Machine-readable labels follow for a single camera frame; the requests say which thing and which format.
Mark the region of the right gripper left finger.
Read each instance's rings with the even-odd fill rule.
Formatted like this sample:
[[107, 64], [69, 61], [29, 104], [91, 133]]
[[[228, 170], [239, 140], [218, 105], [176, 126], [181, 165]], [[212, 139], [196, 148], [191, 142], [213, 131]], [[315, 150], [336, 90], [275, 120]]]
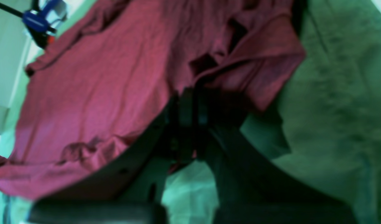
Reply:
[[161, 205], [178, 96], [135, 143], [91, 176], [35, 202], [28, 224], [167, 224]]

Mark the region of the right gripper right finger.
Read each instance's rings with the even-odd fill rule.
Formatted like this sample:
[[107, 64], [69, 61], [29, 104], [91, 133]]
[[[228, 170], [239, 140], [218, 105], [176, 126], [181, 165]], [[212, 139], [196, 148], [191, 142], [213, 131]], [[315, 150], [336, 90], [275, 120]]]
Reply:
[[196, 84], [197, 159], [213, 173], [219, 207], [213, 224], [356, 224], [349, 205], [276, 167], [240, 132], [244, 113], [226, 112], [216, 91]]

